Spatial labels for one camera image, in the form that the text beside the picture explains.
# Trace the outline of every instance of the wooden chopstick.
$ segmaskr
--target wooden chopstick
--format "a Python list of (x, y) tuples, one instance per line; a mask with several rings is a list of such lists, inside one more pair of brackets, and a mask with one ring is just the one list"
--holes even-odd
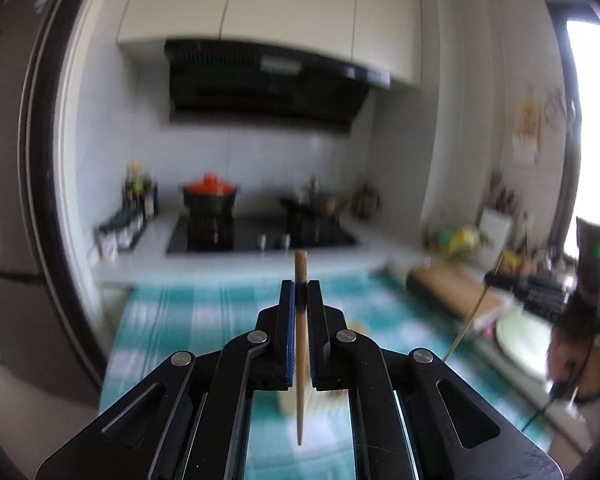
[(296, 251), (294, 260), (296, 265), (296, 433), (298, 434), (298, 446), (302, 446), (305, 370), (309, 336), (306, 327), (306, 251)]
[[(496, 274), (500, 270), (500, 266), (502, 264), (503, 259), (504, 259), (504, 253), (500, 253), (500, 258), (498, 259), (498, 264), (496, 265), (496, 270), (495, 270)], [(462, 328), (462, 330), (460, 331), (458, 336), (456, 336), (456, 339), (451, 343), (449, 350), (446, 351), (445, 356), (442, 358), (443, 363), (446, 363), (446, 360), (449, 359), (449, 356), (454, 352), (456, 347), (460, 344), (460, 342), (462, 341), (462, 338), (464, 337), (464, 335), (469, 330), (469, 327), (474, 322), (474, 318), (475, 318), (476, 314), (478, 314), (478, 309), (480, 308), (480, 305), (482, 304), (482, 300), (487, 295), (488, 290), (489, 290), (489, 285), (485, 285), (484, 288), (482, 289), (482, 293), (481, 293), (480, 297), (478, 298), (478, 302), (475, 304), (474, 309), (471, 311), (471, 314), (469, 314), (469, 317), (466, 320), (464, 327)]]

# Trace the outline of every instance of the black range hood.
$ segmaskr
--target black range hood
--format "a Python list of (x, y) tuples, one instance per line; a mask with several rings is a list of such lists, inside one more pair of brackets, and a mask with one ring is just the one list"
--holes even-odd
[(167, 40), (171, 118), (192, 114), (283, 120), (348, 132), (386, 72), (277, 46)]

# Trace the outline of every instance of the teal checkered tablecloth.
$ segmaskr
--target teal checkered tablecloth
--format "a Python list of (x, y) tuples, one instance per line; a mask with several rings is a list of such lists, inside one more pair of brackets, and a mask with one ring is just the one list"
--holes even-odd
[[(382, 348), (407, 353), (416, 347), (445, 353), (455, 337), (451, 322), (386, 276), (352, 275), (320, 282), (325, 304), (344, 312), (349, 325), (364, 326)], [(280, 282), (243, 286), (137, 288), (120, 323), (100, 398), (106, 410), (177, 350), (196, 355), (221, 349), (252, 330), (258, 312), (278, 303)], [(463, 342), (448, 364), (518, 428), (533, 408)], [(329, 392), (315, 394), (328, 396)], [(308, 409), (304, 443), (296, 421), (285, 416), (275, 392), (256, 392), (247, 451), (248, 479), (352, 479), (353, 446), (348, 404)], [(526, 430), (547, 450), (552, 434), (541, 419)]]

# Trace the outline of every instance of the window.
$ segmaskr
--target window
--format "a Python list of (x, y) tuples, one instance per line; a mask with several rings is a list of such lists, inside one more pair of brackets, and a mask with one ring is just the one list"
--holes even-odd
[(576, 67), (582, 129), (580, 176), (564, 252), (577, 256), (575, 217), (600, 224), (600, 24), (568, 20)]
[(600, 224), (600, 20), (586, 4), (548, 4), (562, 57), (568, 130), (549, 243), (578, 256), (575, 218)]

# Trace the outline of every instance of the white tile wall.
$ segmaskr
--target white tile wall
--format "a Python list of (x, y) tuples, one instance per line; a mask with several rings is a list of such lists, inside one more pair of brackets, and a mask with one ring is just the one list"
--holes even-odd
[(502, 151), (496, 114), (504, 90), (493, 0), (438, 0), (440, 92), (436, 139), (423, 206), (427, 229), (477, 221)]
[(548, 92), (564, 92), (560, 50), (545, 1), (496, 0), (502, 24), (506, 82), (505, 131), (500, 167), (504, 182), (519, 191), (522, 207), (534, 218), (531, 234), (533, 243), (544, 242), (554, 222), (566, 138), (566, 120), (562, 116), (553, 125), (542, 125), (536, 165), (518, 164), (513, 159), (511, 137), (519, 100), (526, 97), (529, 88), (533, 88), (541, 98)]
[(368, 163), (369, 181), (382, 197), (374, 223), (417, 242), (429, 180), (440, 86), (437, 0), (420, 0), (422, 82), (418, 90), (379, 93)]
[(85, 242), (120, 207), (131, 156), (138, 69), (119, 51), (117, 29), (100, 28), (84, 67), (76, 128), (76, 183)]
[(306, 128), (169, 120), (166, 66), (141, 70), (132, 155), (153, 171), (161, 200), (182, 203), (178, 186), (207, 171), (239, 184), (236, 212), (277, 207), (281, 190), (304, 186), (318, 174), (325, 187), (350, 191), (366, 172), (374, 95), (349, 136)]

